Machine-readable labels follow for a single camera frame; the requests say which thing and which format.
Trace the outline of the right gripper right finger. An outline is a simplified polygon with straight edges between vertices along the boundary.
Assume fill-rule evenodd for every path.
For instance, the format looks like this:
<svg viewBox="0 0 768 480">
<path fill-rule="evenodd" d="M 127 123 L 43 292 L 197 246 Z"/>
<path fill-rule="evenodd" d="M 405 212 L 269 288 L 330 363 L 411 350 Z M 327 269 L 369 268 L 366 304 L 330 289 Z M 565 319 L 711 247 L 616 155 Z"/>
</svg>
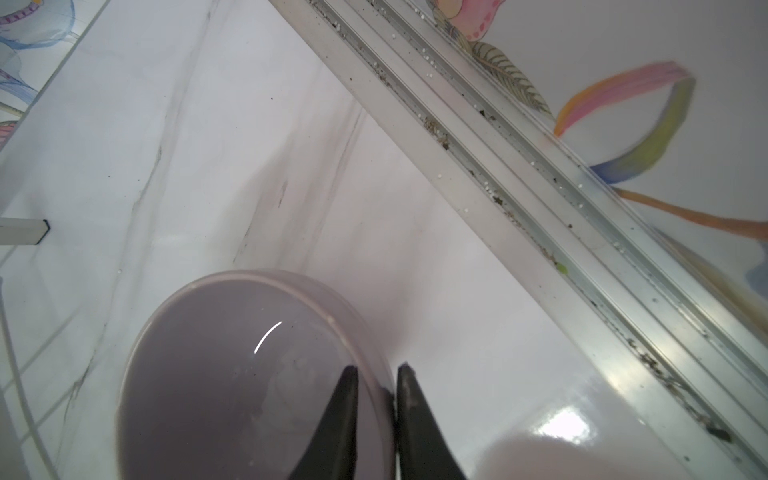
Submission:
<svg viewBox="0 0 768 480">
<path fill-rule="evenodd" d="M 416 373 L 398 367 L 396 444 L 402 479 L 466 480 L 437 425 Z"/>
</svg>

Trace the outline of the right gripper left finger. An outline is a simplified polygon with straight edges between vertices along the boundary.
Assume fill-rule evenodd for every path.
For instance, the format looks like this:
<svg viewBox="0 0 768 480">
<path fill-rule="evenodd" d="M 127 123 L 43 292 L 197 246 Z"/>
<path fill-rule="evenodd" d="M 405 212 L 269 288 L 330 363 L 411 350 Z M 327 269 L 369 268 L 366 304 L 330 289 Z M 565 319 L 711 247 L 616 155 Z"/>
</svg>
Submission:
<svg viewBox="0 0 768 480">
<path fill-rule="evenodd" d="M 342 371 L 317 429 L 289 479 L 354 478 L 358 394 L 358 370 L 350 365 Z"/>
</svg>

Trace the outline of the lilac purple bowl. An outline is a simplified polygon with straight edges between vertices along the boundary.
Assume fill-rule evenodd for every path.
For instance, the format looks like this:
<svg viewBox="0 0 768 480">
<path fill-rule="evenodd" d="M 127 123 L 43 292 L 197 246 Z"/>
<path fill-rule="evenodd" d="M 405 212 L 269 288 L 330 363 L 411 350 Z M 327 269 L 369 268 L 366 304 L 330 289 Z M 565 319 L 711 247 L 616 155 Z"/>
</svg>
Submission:
<svg viewBox="0 0 768 480">
<path fill-rule="evenodd" d="M 170 296 L 129 356 L 122 479 L 285 479 L 347 367 L 358 372 L 358 479 L 396 475 L 389 366 L 341 295 L 283 270 L 234 270 Z"/>
</svg>

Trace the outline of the steel two-tier dish rack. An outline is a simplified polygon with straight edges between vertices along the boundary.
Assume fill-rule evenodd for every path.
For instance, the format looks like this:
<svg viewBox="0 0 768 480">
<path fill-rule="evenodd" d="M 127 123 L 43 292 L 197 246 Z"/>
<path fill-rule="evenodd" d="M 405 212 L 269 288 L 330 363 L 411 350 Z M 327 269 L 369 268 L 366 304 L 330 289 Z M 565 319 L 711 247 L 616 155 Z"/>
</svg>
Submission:
<svg viewBox="0 0 768 480">
<path fill-rule="evenodd" d="M 44 219 L 0 219 L 0 245 L 21 246 L 38 245 L 50 231 L 50 225 Z"/>
</svg>

